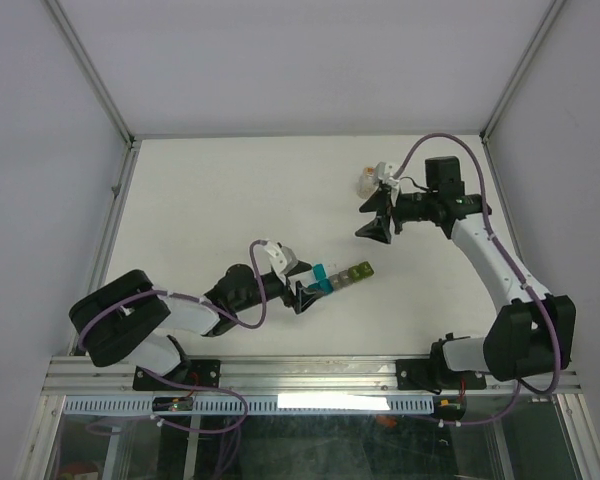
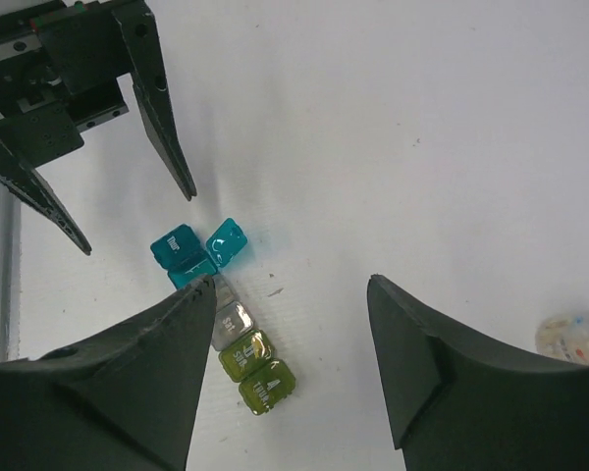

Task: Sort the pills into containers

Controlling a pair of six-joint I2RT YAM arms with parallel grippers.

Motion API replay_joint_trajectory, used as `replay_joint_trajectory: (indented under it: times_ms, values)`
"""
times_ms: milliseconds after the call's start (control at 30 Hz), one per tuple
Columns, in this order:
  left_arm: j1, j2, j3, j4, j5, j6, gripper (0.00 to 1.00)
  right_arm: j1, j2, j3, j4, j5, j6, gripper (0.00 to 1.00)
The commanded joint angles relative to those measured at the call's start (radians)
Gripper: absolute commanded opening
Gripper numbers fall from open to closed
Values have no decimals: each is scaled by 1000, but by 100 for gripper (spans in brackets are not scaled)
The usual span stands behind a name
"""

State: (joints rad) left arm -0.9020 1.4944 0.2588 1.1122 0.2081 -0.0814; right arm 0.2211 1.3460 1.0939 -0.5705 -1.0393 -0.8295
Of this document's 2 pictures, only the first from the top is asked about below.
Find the multicolour weekly pill organizer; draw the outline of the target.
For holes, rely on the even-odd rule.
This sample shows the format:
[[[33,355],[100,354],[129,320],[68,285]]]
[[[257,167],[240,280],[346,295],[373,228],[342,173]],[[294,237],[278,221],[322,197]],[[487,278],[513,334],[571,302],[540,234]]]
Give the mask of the multicolour weekly pill organizer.
[[[368,261],[364,261],[340,271],[329,271],[323,264],[315,264],[311,273],[313,278],[308,288],[331,295],[373,277],[375,271]]]

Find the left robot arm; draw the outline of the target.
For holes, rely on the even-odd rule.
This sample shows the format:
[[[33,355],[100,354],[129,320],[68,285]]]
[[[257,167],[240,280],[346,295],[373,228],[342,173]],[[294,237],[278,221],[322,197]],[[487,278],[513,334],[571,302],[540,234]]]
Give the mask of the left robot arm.
[[[158,329],[202,338],[217,338],[236,327],[255,330],[264,325],[268,304],[276,299],[299,315],[325,296],[318,283],[302,282],[301,275],[311,271],[302,261],[266,274],[255,264],[234,264],[195,297],[159,289],[144,271],[134,269],[76,302],[69,319],[78,334],[77,348],[95,366],[129,361],[149,368],[174,389],[186,383],[190,366],[178,340],[157,334]]]

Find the clear pill bottle with capsules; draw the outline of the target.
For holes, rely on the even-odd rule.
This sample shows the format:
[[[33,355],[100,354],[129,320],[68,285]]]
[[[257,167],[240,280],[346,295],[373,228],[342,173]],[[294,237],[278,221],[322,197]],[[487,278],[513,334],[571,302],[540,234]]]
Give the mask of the clear pill bottle with capsules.
[[[377,189],[375,168],[364,167],[357,183],[357,195],[362,199],[370,198]]]

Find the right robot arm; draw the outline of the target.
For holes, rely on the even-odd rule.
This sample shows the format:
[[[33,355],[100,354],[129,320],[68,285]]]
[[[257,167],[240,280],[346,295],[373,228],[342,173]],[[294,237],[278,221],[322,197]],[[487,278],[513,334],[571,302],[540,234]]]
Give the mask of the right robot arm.
[[[491,209],[483,194],[466,192],[458,158],[426,160],[425,177],[425,186],[405,193],[397,166],[379,163],[372,173],[375,191],[359,209],[375,217],[356,236],[388,244],[406,223],[434,224],[469,260],[496,317],[482,337],[449,333],[434,342],[416,381],[437,391],[458,386],[469,373],[519,382],[549,373],[545,390],[552,391],[571,361],[574,302],[552,294],[508,252],[489,222]]]

